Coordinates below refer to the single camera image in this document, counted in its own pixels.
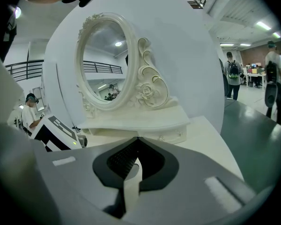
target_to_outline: floor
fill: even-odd
[[[256,192],[276,183],[281,173],[281,126],[264,114],[262,89],[241,86],[238,100],[225,100],[221,136],[244,180]]]
[[[267,106],[264,102],[265,91],[262,91],[262,88],[250,88],[246,87],[246,85],[241,85],[238,93],[238,101],[248,105],[251,108],[254,108],[258,112],[262,114],[266,114]],[[273,106],[272,110],[272,119],[276,121],[277,112],[276,112],[276,103]]]

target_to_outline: white table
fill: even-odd
[[[257,73],[244,73],[246,80],[247,80],[247,87],[248,87],[248,76],[250,77],[250,82],[251,82],[251,77],[262,77],[262,90],[264,91],[264,80],[266,74],[257,74]]]
[[[191,118],[189,121],[186,141],[174,145],[200,152],[222,165],[241,180],[244,180],[230,149],[211,123],[204,116]],[[86,135],[89,141],[87,147],[131,139],[132,137],[138,136],[135,131],[115,129],[102,129],[96,135],[84,135]]]
[[[187,125],[187,140],[175,145],[203,153],[244,180],[230,149],[211,123],[204,116],[191,118],[190,122]]]

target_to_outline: white wall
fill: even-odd
[[[28,42],[23,44],[12,44],[4,60],[4,65],[6,66],[12,63],[27,61],[28,48]]]
[[[124,79],[123,79],[123,80],[120,80],[120,81],[118,82],[118,89],[120,89],[120,91],[123,89],[124,83],[125,83],[125,80],[124,80]]]
[[[48,41],[31,42],[29,47],[29,60],[44,59],[47,44]]]
[[[127,66],[127,63],[126,63],[126,56],[127,55],[128,55],[128,51],[119,55],[116,58],[116,61],[117,61],[116,65],[122,67],[122,72],[123,72],[123,74],[125,74],[125,77],[126,77],[126,74],[128,72],[128,66]]]
[[[243,59],[242,59],[242,56],[240,54],[240,51],[239,50],[229,50],[229,49],[223,49],[223,53],[225,55],[225,60],[224,61],[227,61],[227,52],[231,52],[232,53],[232,56],[233,56],[233,59],[238,61],[240,64],[244,65],[243,64]]]
[[[179,99],[189,117],[204,115],[220,132],[224,92],[221,70],[214,66],[218,55],[204,25],[185,0],[93,0],[84,8],[76,7],[62,21],[48,43],[45,60],[56,62],[60,68],[59,82],[72,120],[85,120],[73,65],[78,31],[87,17],[102,12],[122,15],[134,26],[137,38],[151,42],[155,65],[170,94]],[[48,102],[57,103],[53,97]]]
[[[35,77],[30,79],[25,79],[17,82],[20,87],[24,90],[25,97],[32,92],[33,88],[41,86],[41,77]]]
[[[60,72],[65,67],[60,66],[56,68],[56,62],[50,59],[45,59],[43,63],[43,80],[44,80],[44,92],[45,92],[45,105],[50,108],[52,114],[54,114],[60,121],[66,124],[68,127],[73,127],[73,121],[70,117],[68,112],[68,108],[63,99],[63,94],[61,93],[60,86],[59,86],[59,79],[60,79]],[[69,78],[71,81],[75,81],[75,84],[72,84],[76,88],[76,79],[75,79],[75,72],[72,73],[71,77]],[[82,105],[82,95],[78,94],[77,89],[77,96],[75,99],[75,104],[79,112],[83,114],[83,105]]]
[[[227,56],[226,56],[226,54],[224,54],[224,51],[223,51],[222,47],[220,46],[220,42],[217,39],[217,36],[214,33],[212,33],[211,31],[209,31],[209,34],[212,39],[212,42],[214,43],[214,47],[215,47],[215,50],[216,50],[216,53],[217,53],[219,59],[221,59],[222,62],[224,63],[227,60]]]
[[[93,79],[123,79],[126,77],[127,65],[122,60],[114,58],[111,54],[93,49],[86,48],[83,53],[83,60],[92,62],[107,63],[115,66],[121,66],[123,74],[114,73],[85,73],[87,80]]]
[[[105,96],[108,97],[108,94],[109,94],[109,93],[110,93],[110,92],[109,92],[109,89],[106,88],[106,89],[103,89],[103,90],[99,91],[99,93],[97,93],[97,94],[98,94],[99,96],[101,96],[102,99],[104,99]]]

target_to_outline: ceiling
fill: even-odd
[[[122,45],[115,46],[117,42],[121,42]],[[101,22],[95,26],[87,45],[108,52],[113,56],[119,55],[128,49],[123,30],[117,23],[111,21]]]
[[[22,13],[16,20],[17,36],[15,43],[49,40],[56,28],[64,18],[78,5],[78,1],[72,3],[56,2],[53,4],[36,4],[26,0],[20,0],[18,7]]]
[[[261,41],[266,43],[269,39],[275,40],[273,32],[279,32],[281,35],[279,22],[262,0],[223,0],[224,2],[226,3],[225,7],[219,8],[221,17],[215,19],[210,29],[218,37],[220,43],[233,43],[235,46],[229,48],[239,49],[241,43],[253,45]],[[38,41],[40,39],[49,40],[58,25],[77,4],[78,2],[34,4],[21,0],[19,7],[22,10],[22,15],[17,19],[15,43]],[[272,29],[266,31],[257,26],[258,21],[264,22]],[[110,30],[105,34],[103,32],[98,34],[94,38],[96,42],[91,46],[104,49],[114,55],[126,49],[125,46],[115,47],[113,45],[116,40],[120,39],[120,32],[117,34]]]
[[[256,25],[262,21],[272,29],[265,30]],[[210,29],[220,43],[254,44],[274,39],[274,32],[281,35],[281,28],[274,14],[262,0],[229,0],[222,17]]]

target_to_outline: ceiling light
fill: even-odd
[[[276,32],[274,32],[273,35],[274,35],[276,38],[281,38],[281,36],[280,36],[278,33],[276,33]]]
[[[258,22],[258,23],[256,23],[256,25],[264,28],[265,30],[270,30],[271,29],[269,26],[265,25],[263,22]]]
[[[21,9],[19,7],[15,8],[15,18],[19,18],[19,16],[21,15]]]
[[[234,46],[234,44],[222,43],[221,46]]]
[[[106,86],[107,84],[104,84],[103,86],[101,86],[100,88],[102,88],[102,87],[104,87],[104,86]],[[98,88],[98,89],[100,89],[100,88]]]

